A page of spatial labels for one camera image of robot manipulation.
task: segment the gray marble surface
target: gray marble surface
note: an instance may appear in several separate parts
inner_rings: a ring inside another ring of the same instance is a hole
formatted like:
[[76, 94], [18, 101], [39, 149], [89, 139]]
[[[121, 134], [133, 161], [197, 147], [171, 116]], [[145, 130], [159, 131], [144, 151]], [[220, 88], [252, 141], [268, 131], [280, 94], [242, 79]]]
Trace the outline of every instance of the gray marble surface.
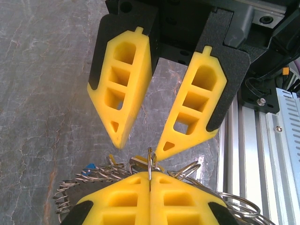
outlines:
[[[186, 67], [160, 59], [127, 145], [112, 145], [86, 91], [104, 0], [0, 0], [0, 224], [57, 225], [52, 196], [89, 163], [146, 156]], [[162, 162], [215, 188], [218, 140]]]

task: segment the screw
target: screw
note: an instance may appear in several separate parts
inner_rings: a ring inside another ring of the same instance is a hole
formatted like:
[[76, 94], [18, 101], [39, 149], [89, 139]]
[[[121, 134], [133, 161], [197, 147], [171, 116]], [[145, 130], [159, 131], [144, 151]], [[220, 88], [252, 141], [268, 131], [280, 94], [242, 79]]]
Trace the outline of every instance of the screw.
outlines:
[[264, 104], [266, 104], [266, 100], [264, 98], [260, 98], [256, 102], [260, 106], [264, 106]]
[[276, 130], [277, 130], [278, 132], [282, 132], [282, 131], [283, 131], [283, 129], [282, 129], [281, 126], [277, 126], [277, 127], [276, 127]]

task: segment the bolt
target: bolt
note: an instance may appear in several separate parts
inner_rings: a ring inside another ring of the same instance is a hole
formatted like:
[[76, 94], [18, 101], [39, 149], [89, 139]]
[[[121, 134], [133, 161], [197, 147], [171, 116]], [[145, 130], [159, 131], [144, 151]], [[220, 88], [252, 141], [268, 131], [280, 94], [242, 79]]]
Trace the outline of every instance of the bolt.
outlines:
[[282, 129], [281, 126], [277, 126], [277, 127], [276, 127], [276, 130], [277, 130], [278, 132], [282, 132], [282, 131], [283, 131], [283, 129]]
[[256, 102], [260, 106], [264, 106], [264, 104], [266, 104], [266, 100], [264, 98], [260, 98]]

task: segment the key ring pile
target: key ring pile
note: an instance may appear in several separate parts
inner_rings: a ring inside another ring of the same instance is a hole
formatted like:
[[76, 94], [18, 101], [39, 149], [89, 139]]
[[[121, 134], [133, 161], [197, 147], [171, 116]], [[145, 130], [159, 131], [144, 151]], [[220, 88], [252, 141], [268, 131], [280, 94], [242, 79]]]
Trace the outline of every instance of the key ring pile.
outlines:
[[[115, 163], [112, 156], [107, 159], [108, 165], [95, 166], [95, 168], [92, 169], [85, 168], [81, 173], [75, 174], [74, 179], [63, 180], [60, 182], [59, 189], [57, 189], [53, 196], [55, 204], [57, 205], [57, 210], [55, 212], [59, 215], [60, 223], [62, 222], [61, 216], [66, 215], [73, 207], [73, 205], [70, 204], [69, 196], [67, 194], [68, 189], [88, 182], [116, 182], [142, 171], [148, 171], [148, 179], [150, 182], [151, 172], [161, 171], [157, 163], [156, 155], [152, 154], [151, 148], [148, 148], [148, 162], [137, 157], [132, 157], [129, 160], [129, 170], [125, 169], [124, 164]], [[233, 216], [244, 224], [256, 223], [260, 225], [275, 225], [269, 219], [261, 215], [261, 210], [254, 203], [229, 193], [214, 192], [202, 185], [196, 179], [190, 177], [190, 175], [197, 171], [200, 166], [199, 162], [195, 161], [178, 171], [167, 171], [167, 173], [173, 178], [181, 180], [189, 185], [193, 185], [199, 189], [205, 188], [210, 193], [222, 198]]]

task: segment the marble floor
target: marble floor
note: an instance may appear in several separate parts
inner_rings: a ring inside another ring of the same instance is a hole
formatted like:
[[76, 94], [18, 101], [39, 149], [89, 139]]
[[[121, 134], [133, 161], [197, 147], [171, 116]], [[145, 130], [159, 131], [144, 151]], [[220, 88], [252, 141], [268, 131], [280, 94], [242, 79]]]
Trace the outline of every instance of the marble floor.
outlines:
[[[89, 163], [146, 156], [163, 131], [186, 66], [160, 59], [123, 150], [86, 91], [104, 0], [0, 1], [0, 224], [57, 225], [52, 196]], [[218, 138], [161, 163], [216, 187]]]

